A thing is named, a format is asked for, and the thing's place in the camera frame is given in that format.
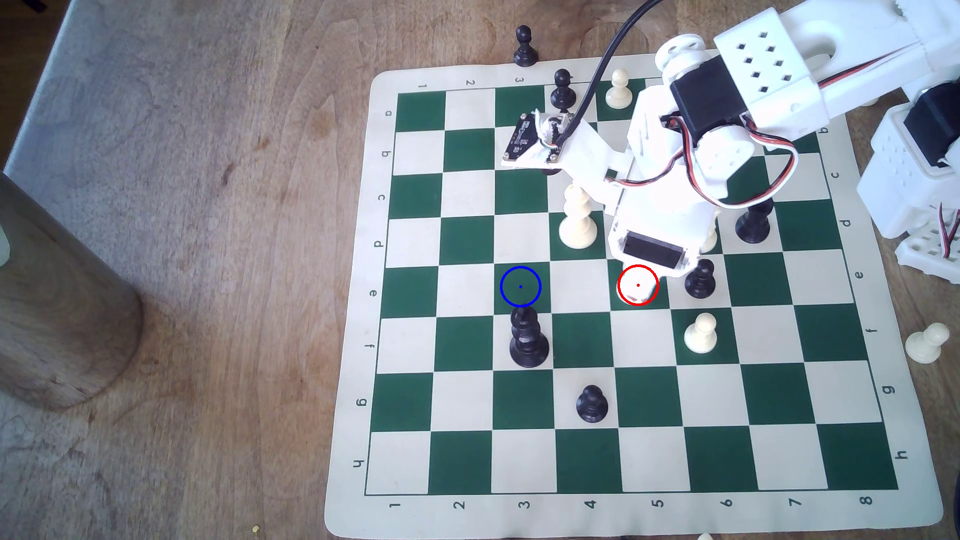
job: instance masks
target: white pawn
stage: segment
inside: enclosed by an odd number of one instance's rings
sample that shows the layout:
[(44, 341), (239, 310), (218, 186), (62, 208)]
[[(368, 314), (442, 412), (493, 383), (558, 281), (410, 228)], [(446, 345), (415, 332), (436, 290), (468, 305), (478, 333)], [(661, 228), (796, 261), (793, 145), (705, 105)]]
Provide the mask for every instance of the white pawn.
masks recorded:
[(699, 355), (712, 351), (717, 344), (716, 328), (717, 320), (713, 315), (697, 315), (697, 320), (684, 331), (684, 344), (687, 349)]
[(570, 184), (564, 190), (564, 213), (557, 231), (560, 241), (568, 248), (582, 250), (597, 238), (597, 224), (590, 219), (590, 198), (578, 185)]
[(607, 107), (626, 109), (634, 101), (634, 94), (627, 88), (627, 83), (630, 82), (627, 70), (622, 67), (614, 70), (610, 82), (613, 87), (607, 90)]
[(950, 330), (943, 323), (933, 323), (924, 331), (915, 331), (906, 338), (903, 348), (911, 358), (928, 364), (940, 357), (940, 346), (950, 337)]

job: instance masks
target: chessboard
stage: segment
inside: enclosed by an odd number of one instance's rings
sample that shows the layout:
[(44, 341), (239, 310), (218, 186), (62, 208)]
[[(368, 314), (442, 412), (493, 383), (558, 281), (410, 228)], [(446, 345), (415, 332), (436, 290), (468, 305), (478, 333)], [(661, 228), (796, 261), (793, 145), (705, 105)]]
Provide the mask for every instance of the chessboard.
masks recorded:
[[(771, 232), (742, 211), (705, 254), (716, 290), (663, 279), (626, 304), (606, 236), (557, 235), (565, 173), (500, 165), (517, 118), (553, 111), (553, 74), (582, 94), (596, 59), (462, 65), (373, 81), (325, 520), (354, 538), (498, 538), (901, 528), (943, 515), (847, 125), (796, 141)], [(610, 74), (661, 84), (652, 55), (614, 57), (585, 120), (619, 151), (633, 112)], [(730, 200), (786, 155), (757, 148)], [(591, 218), (609, 231), (599, 206)], [(509, 353), (512, 305), (549, 340)], [(700, 313), (706, 354), (684, 345)], [(575, 403), (598, 386), (598, 423)]]

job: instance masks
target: black pawn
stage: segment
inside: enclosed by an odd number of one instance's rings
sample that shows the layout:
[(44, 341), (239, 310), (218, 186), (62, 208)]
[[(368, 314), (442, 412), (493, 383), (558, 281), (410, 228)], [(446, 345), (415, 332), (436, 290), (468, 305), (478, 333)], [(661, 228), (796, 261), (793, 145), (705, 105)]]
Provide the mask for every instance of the black pawn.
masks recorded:
[(767, 199), (753, 205), (736, 220), (733, 230), (741, 240), (748, 244), (758, 244), (770, 234), (770, 220), (767, 216), (774, 209), (774, 200)]
[(510, 340), (510, 357), (522, 367), (541, 365), (550, 352), (550, 343), (540, 331), (537, 311), (532, 307), (514, 307), (510, 324), (514, 335)]
[(550, 104), (560, 112), (567, 112), (577, 103), (577, 92), (570, 87), (570, 72), (561, 67), (553, 74), (553, 82), (557, 88), (550, 92)]
[(577, 398), (577, 414), (591, 424), (603, 420), (608, 409), (607, 398), (603, 397), (600, 387), (594, 384), (584, 388), (584, 393)]
[(516, 27), (516, 42), (519, 43), (520, 46), (514, 53), (514, 63), (520, 67), (530, 67), (540, 59), (540, 55), (537, 54), (537, 49), (530, 46), (530, 38), (529, 26), (521, 24)]
[(684, 280), (686, 293), (693, 298), (704, 299), (713, 294), (717, 288), (717, 280), (713, 277), (713, 261), (701, 258), (697, 267), (686, 275)]

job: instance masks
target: wooden table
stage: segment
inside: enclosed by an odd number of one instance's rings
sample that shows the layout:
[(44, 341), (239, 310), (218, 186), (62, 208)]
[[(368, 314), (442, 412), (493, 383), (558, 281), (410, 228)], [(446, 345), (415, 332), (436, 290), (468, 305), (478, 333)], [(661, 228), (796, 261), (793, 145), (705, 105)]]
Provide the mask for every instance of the wooden table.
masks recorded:
[[(510, 61), (520, 23), (542, 60), (597, 56), (637, 4), (74, 0), (6, 172), (141, 291), (144, 337), (86, 404), (0, 397), (0, 536), (324, 536), (373, 76)], [(766, 5), (669, 0), (618, 52), (712, 37)], [(849, 115), (861, 168), (901, 100)], [(880, 240), (903, 337), (960, 331), (960, 289), (897, 266), (896, 243)], [(959, 356), (955, 338), (910, 363), (948, 514)], [(952, 535), (947, 517), (790, 536)]]

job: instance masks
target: black cable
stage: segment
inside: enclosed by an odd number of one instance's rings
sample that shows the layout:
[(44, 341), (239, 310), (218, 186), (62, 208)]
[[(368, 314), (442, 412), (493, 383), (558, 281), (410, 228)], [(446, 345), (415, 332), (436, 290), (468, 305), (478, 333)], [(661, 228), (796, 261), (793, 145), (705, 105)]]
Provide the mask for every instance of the black cable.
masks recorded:
[(613, 52), (616, 51), (616, 48), (620, 46), (620, 41), (623, 41), (623, 38), (630, 32), (630, 29), (634, 27), (637, 21), (649, 12), (654, 6), (662, 2), (662, 0), (647, 0), (639, 8), (636, 9), (634, 14), (630, 15), (630, 18), (623, 23), (623, 27), (620, 28), (620, 31), (616, 33), (616, 36), (611, 40), (610, 45), (607, 46), (607, 51), (603, 54), (603, 57), (600, 58), (600, 63), (597, 64), (597, 70), (593, 72), (593, 78), (590, 79), (590, 84), (587, 86), (587, 91), (584, 92), (584, 97), (580, 101), (580, 107), (577, 108), (576, 114), (573, 115), (573, 119), (570, 120), (570, 125), (567, 126), (566, 130), (560, 134), (560, 137), (555, 141), (556, 144), (563, 144), (568, 137), (573, 135), (573, 130), (577, 129), (577, 126), (580, 125), (580, 121), (583, 120), (584, 114), (587, 113), (587, 106), (590, 104), (590, 101), (593, 100), (593, 94), (597, 92), (597, 87), (600, 86), (600, 78), (603, 77), (603, 72), (607, 70), (607, 64), (610, 63), (610, 59), (613, 58)]

